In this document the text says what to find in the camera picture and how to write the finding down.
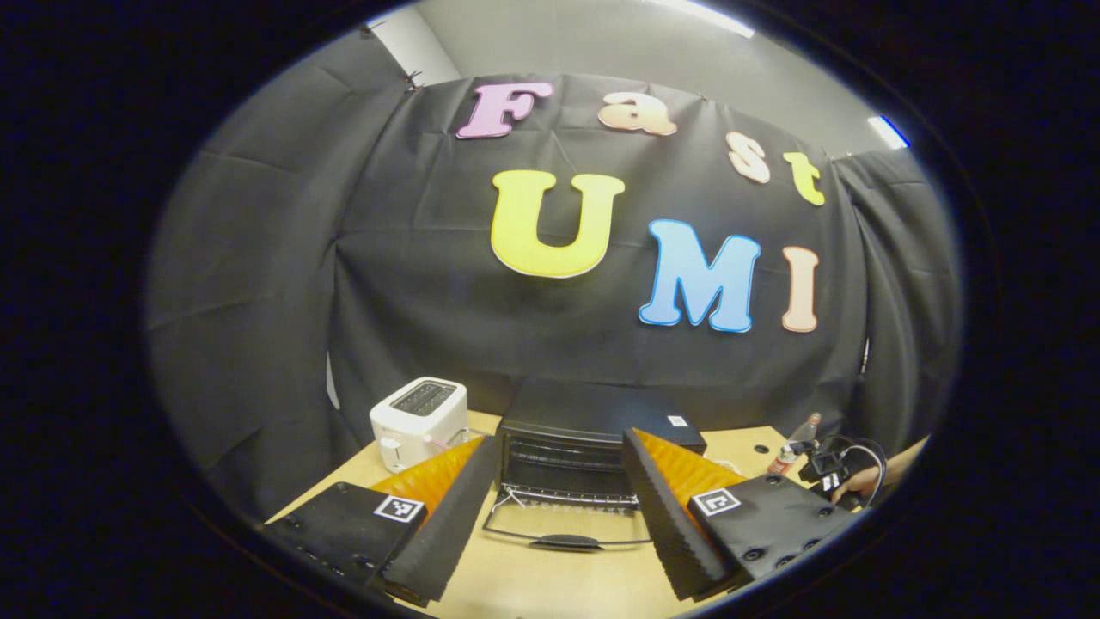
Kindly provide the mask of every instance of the white toaster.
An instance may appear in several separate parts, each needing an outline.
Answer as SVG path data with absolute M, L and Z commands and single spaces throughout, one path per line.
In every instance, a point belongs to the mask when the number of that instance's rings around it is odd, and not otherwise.
M 446 451 L 469 425 L 466 388 L 438 378 L 418 378 L 371 409 L 374 440 L 391 473 Z

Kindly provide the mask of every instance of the human hand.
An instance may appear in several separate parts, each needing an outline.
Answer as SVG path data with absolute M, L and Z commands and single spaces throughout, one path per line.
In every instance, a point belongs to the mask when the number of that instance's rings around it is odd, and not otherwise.
M 833 505 L 836 505 L 847 493 L 859 493 L 859 496 L 867 497 L 875 490 L 875 485 L 879 482 L 879 467 L 872 466 L 853 475 L 847 482 L 833 491 Z

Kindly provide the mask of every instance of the orange soft gripper pad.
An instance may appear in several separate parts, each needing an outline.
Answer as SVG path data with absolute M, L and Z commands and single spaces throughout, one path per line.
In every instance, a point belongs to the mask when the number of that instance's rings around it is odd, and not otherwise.
M 424 501 L 425 508 L 428 509 L 428 517 L 425 518 L 425 522 L 428 522 L 428 519 L 436 512 L 436 508 L 443 500 L 443 496 L 451 489 L 454 479 L 462 472 L 462 467 L 466 466 L 466 462 L 470 461 L 470 456 L 477 450 L 483 439 L 484 436 L 479 436 L 473 441 L 451 447 L 413 468 L 403 471 L 371 486 L 371 490 L 377 490 L 378 493 L 385 493 L 403 499 Z
M 634 429 L 634 432 L 638 434 L 642 446 L 646 447 L 649 456 L 653 458 L 653 463 L 661 472 L 664 483 L 675 496 L 676 502 L 688 512 L 692 522 L 695 522 L 695 518 L 688 511 L 688 501 L 692 497 L 746 480 L 745 477 L 680 445 L 669 443 L 637 428 Z

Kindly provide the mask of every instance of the ceiling light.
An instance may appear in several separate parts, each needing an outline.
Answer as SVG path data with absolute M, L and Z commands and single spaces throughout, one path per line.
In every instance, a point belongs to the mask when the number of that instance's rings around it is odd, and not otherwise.
M 894 125 L 891 124 L 889 120 L 887 120 L 887 117 L 872 115 L 871 118 L 867 119 L 867 122 L 871 123 L 871 126 L 875 128 L 875 131 L 877 131 L 878 134 L 882 136 L 887 145 L 890 146 L 891 148 L 898 150 L 909 146 L 909 142 L 905 141 L 905 137 L 901 136 L 901 133 L 899 133 L 898 130 L 894 128 Z
M 745 38 L 752 38 L 752 35 L 756 33 L 755 30 L 733 18 L 728 18 L 715 10 L 707 9 L 706 7 L 703 7 L 701 4 L 689 2 L 688 0 L 648 0 L 648 1 L 653 4 L 662 4 L 664 7 L 669 7 L 678 11 L 683 11 L 684 13 L 692 14 L 696 18 L 708 21 L 715 25 L 736 32 L 737 34 L 740 34 Z

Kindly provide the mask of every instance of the letter u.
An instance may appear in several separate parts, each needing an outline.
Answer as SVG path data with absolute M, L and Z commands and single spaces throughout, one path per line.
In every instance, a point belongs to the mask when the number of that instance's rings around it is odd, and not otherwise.
M 573 176 L 573 186 L 581 190 L 576 239 L 565 246 L 551 246 L 539 240 L 538 223 L 542 194 L 554 183 L 553 174 L 535 169 L 509 169 L 493 177 L 501 191 L 490 234 L 493 252 L 525 275 L 574 277 L 600 264 L 610 240 L 612 202 L 626 190 L 623 180 L 613 176 Z

